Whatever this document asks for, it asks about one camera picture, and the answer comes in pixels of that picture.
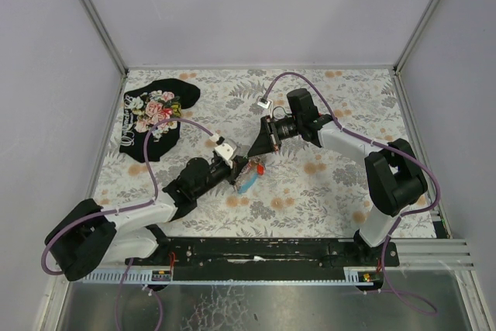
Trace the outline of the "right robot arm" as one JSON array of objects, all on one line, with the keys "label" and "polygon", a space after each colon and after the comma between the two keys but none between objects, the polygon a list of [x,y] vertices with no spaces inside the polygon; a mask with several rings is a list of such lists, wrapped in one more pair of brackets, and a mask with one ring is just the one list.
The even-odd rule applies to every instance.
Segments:
[{"label": "right robot arm", "polygon": [[428,185],[408,141],[395,140],[373,146],[340,129],[330,114],[322,115],[305,88],[287,94],[291,113],[282,119],[264,116],[248,156],[279,151],[282,141],[300,136],[313,145],[333,150],[365,169],[373,207],[356,233],[356,241],[378,247],[397,217],[427,192]]}]

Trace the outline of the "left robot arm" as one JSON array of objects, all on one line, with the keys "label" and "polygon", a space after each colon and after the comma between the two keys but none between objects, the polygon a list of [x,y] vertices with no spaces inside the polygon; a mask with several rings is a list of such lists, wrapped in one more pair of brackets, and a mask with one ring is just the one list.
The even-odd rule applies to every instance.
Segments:
[{"label": "left robot arm", "polygon": [[195,157],[149,201],[113,209],[92,198],[79,202],[46,236],[43,271],[77,281],[103,263],[148,258],[159,246],[151,226],[185,217],[218,184],[235,184],[248,162],[243,156],[230,163],[218,155],[210,161]]}]

